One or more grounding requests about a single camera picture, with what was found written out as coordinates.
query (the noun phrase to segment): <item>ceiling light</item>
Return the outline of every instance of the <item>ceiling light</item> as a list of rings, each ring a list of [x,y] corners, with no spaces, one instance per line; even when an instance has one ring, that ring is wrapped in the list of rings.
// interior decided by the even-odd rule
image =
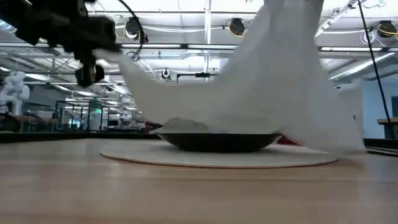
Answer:
[[[206,45],[206,44],[188,44],[188,49],[205,49],[205,50],[234,50],[237,45]]]
[[[94,93],[87,92],[87,91],[76,91],[76,93],[79,93],[80,95],[83,95],[83,96],[95,96]]]
[[[121,94],[127,94],[127,91],[121,86],[114,85],[111,88],[116,90],[116,91],[118,91],[118,92],[120,92]]]
[[[98,100],[118,100],[119,98],[108,98],[108,97],[100,97]]]
[[[51,81],[51,78],[45,77],[44,75],[38,75],[38,74],[26,74],[27,77],[29,78],[33,78],[36,80],[40,80],[40,81]]]
[[[77,83],[68,83],[68,82],[63,82],[63,83],[50,83],[51,85],[77,85]]]
[[[398,48],[397,47],[391,47],[390,49],[388,49],[389,52],[398,52]]]
[[[373,51],[381,51],[381,47],[373,47]],[[333,51],[333,52],[369,52],[367,47],[322,47],[321,51]]]
[[[140,44],[121,44],[125,49],[138,49]],[[143,44],[143,49],[180,49],[180,44]]]
[[[80,110],[80,109],[88,109],[88,107],[80,107],[80,106],[66,106],[64,107],[65,109],[75,109],[75,110]]]
[[[5,72],[10,72],[10,71],[11,71],[10,69],[8,69],[8,68],[3,68],[3,67],[0,67],[0,69],[1,69],[2,71],[5,71]]]
[[[383,56],[380,56],[380,57],[378,57],[378,58],[375,59],[375,62],[378,62],[378,61],[380,61],[380,60],[382,60],[382,59],[384,59],[384,58],[386,58],[386,57],[389,57],[389,56],[391,56],[391,55],[393,55],[393,54],[395,54],[395,53],[389,53],[389,54],[385,54],[385,55],[383,55]],[[353,74],[353,73],[359,72],[360,70],[362,70],[362,69],[368,67],[368,66],[371,65],[371,64],[373,64],[373,61],[372,61],[372,60],[369,60],[369,61],[367,61],[367,62],[365,62],[365,63],[363,63],[363,64],[361,64],[361,65],[358,65],[357,67],[354,67],[354,68],[352,68],[352,69],[350,69],[350,70],[348,70],[348,71],[345,71],[345,72],[343,72],[343,73],[340,73],[340,74],[338,74],[338,75],[335,75],[335,76],[333,76],[333,77],[330,77],[329,80],[336,79],[336,78],[338,78],[338,77],[340,77],[340,76],[342,76],[342,75]]]
[[[59,88],[60,90],[71,91],[70,89],[65,88],[65,87],[63,87],[63,86],[60,86],[60,85],[54,85],[54,86],[57,87],[57,88]]]
[[[104,67],[104,68],[109,68],[109,67],[111,67],[111,65],[110,65],[107,61],[105,61],[104,59],[99,59],[99,60],[96,61],[96,63],[97,63],[98,65],[101,65],[101,66]]]
[[[118,85],[120,83],[94,83],[94,85]]]
[[[46,85],[45,82],[24,82],[25,85]]]

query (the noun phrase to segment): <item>red object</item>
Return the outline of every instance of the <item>red object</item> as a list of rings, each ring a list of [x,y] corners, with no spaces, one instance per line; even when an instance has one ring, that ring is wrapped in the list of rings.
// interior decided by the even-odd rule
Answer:
[[[299,146],[299,144],[297,144],[296,142],[291,141],[290,139],[288,139],[285,136],[282,136],[278,142],[278,144],[282,144],[282,145],[288,145],[288,146]]]

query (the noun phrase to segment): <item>black pole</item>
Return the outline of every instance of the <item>black pole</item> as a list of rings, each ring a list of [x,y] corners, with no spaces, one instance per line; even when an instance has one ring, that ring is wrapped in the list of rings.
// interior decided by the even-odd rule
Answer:
[[[109,118],[110,118],[110,114],[111,114],[111,108],[108,107],[108,123],[106,125],[106,130],[109,130]]]
[[[372,57],[372,61],[373,61],[374,73],[376,74],[377,84],[379,85],[381,99],[382,99],[382,103],[383,103],[383,107],[384,107],[384,112],[386,113],[386,117],[387,117],[388,123],[390,123],[391,120],[390,120],[390,114],[389,114],[388,109],[387,109],[386,97],[384,96],[384,90],[383,90],[383,87],[381,85],[379,70],[377,69],[376,59],[374,58],[374,53],[373,53],[373,49],[372,49],[372,43],[371,43],[371,39],[369,37],[369,31],[368,31],[368,28],[367,28],[367,25],[366,25],[365,16],[363,14],[361,0],[358,0],[358,6],[359,6],[359,12],[361,13],[363,27],[365,29],[366,40],[368,41],[369,51],[371,53],[371,57]]]
[[[74,115],[75,115],[75,105],[72,105],[72,121],[71,121],[70,127],[73,126],[73,123],[74,123],[74,121],[75,121],[75,120],[73,119]]]
[[[80,110],[80,126],[81,126],[81,123],[83,122],[83,108],[80,108],[80,109],[81,109]]]
[[[87,115],[87,128],[86,130],[90,130],[90,108],[91,108],[91,102],[88,102],[88,115]]]
[[[53,131],[55,132],[57,130],[57,128],[58,128],[58,101],[55,102],[55,116],[54,116],[54,118],[55,118],[55,120],[57,122],[57,125],[55,125],[55,127],[53,129]]]
[[[99,126],[99,128],[100,128],[100,131],[102,131],[102,118],[103,118],[103,112],[104,112],[104,106],[101,106],[101,124],[100,124],[100,126]]]

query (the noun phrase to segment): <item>table surface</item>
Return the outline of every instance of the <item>table surface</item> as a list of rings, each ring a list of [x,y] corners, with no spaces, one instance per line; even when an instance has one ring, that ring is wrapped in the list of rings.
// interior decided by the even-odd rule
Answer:
[[[397,223],[398,158],[285,169],[121,162],[84,139],[0,145],[0,223]]]
[[[394,124],[398,124],[398,118],[390,118],[390,121]],[[377,123],[379,124],[388,124],[388,120],[385,118],[377,119]]]

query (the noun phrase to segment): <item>white fabric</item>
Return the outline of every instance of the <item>white fabric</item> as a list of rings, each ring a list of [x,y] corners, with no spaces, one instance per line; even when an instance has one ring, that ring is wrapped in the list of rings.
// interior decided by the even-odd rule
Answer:
[[[282,133],[328,152],[361,150],[359,131],[319,62],[313,36],[322,4],[266,1],[222,74],[206,85],[162,85],[125,55],[102,50],[96,55],[119,62],[135,102],[151,121],[171,126],[190,121],[184,132],[199,123],[211,133]]]

